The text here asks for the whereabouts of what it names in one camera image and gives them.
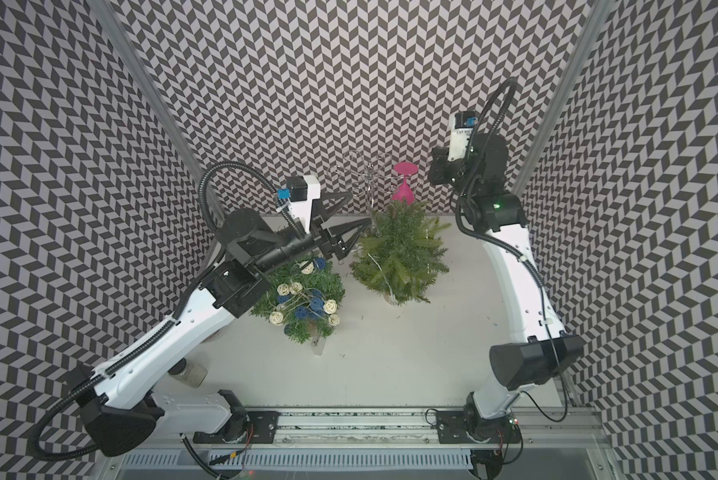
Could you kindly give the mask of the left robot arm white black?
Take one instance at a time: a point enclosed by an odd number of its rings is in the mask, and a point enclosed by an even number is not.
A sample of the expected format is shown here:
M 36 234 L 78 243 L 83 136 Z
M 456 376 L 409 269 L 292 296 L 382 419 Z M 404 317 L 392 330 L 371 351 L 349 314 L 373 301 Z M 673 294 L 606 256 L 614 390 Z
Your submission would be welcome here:
M 224 169 L 258 179 L 274 196 L 276 210 L 287 228 L 275 232 L 249 208 L 227 213 L 222 223 L 212 217 L 207 200 L 213 177 Z M 198 186 L 200 211 L 221 248 L 211 264 L 181 295 L 173 311 L 130 347 L 93 369 L 70 372 L 68 395 L 52 405 L 29 433 L 28 454 L 46 462 L 71 460 L 96 451 L 107 457 L 123 455 L 144 443 L 159 428 L 191 423 L 210 434 L 223 430 L 233 408 L 217 395 L 207 404 L 167 406 L 152 397 L 155 384 L 209 336 L 251 310 L 269 291 L 270 272 L 319 250 L 325 258 L 345 258 L 370 226 L 368 218 L 327 228 L 325 222 L 350 199 L 349 192 L 322 194 L 313 175 L 290 177 L 277 188 L 258 169 L 238 161 L 208 167 Z M 52 420 L 77 404 L 87 446 L 51 452 L 41 436 Z

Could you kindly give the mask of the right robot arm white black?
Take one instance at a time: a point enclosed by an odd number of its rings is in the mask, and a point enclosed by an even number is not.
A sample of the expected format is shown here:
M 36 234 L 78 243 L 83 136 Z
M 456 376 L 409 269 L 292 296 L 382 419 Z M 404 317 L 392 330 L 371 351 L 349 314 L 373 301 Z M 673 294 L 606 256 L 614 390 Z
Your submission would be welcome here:
M 480 241 L 491 259 L 508 313 L 509 342 L 490 349 L 491 375 L 470 393 L 462 414 L 466 435 L 503 445 L 518 437 L 511 408 L 522 395 L 560 378 L 583 353 L 581 336 L 556 313 L 534 259 L 529 220 L 506 185 L 508 144 L 499 131 L 517 93 L 505 80 L 482 111 L 451 118 L 447 146 L 432 151 L 428 179 L 448 185 L 458 230 Z

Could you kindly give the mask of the pink hourglass ornament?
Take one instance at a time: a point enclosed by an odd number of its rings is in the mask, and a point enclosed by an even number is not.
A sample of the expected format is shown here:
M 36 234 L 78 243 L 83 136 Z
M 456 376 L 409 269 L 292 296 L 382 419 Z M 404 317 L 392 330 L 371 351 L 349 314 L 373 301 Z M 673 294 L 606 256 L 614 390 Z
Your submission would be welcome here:
M 419 167 L 412 162 L 404 161 L 397 163 L 393 170 L 402 176 L 402 181 L 392 195 L 392 200 L 412 205 L 415 201 L 415 194 L 409 184 L 409 179 L 419 172 Z

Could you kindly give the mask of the chrome jewelry stand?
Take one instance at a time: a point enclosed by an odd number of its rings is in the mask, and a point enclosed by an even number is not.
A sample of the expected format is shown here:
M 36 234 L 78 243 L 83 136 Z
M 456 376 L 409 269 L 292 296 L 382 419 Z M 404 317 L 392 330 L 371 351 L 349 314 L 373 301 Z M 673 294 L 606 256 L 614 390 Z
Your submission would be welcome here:
M 393 164 L 394 158 L 385 153 L 343 150 L 337 157 L 332 182 L 336 190 L 352 194 L 344 211 L 368 214 L 384 209 L 396 185 Z

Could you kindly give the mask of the glass spice jar black lid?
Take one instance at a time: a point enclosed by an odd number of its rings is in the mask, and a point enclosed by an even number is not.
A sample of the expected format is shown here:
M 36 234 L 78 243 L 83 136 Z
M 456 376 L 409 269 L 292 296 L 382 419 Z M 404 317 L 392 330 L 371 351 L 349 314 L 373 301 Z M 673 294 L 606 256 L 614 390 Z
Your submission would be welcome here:
M 168 375 L 188 387 L 197 389 L 206 379 L 208 370 L 194 361 L 183 358 L 168 370 Z

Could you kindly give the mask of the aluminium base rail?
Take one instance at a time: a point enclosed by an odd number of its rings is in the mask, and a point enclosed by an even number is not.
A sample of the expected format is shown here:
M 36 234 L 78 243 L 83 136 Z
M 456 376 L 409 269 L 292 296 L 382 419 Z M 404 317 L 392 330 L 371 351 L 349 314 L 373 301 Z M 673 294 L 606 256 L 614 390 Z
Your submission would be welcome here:
M 389 478 L 620 479 L 590 408 L 515 407 L 480 420 L 471 408 L 252 408 L 238 440 L 155 437 L 102 459 L 95 479 Z

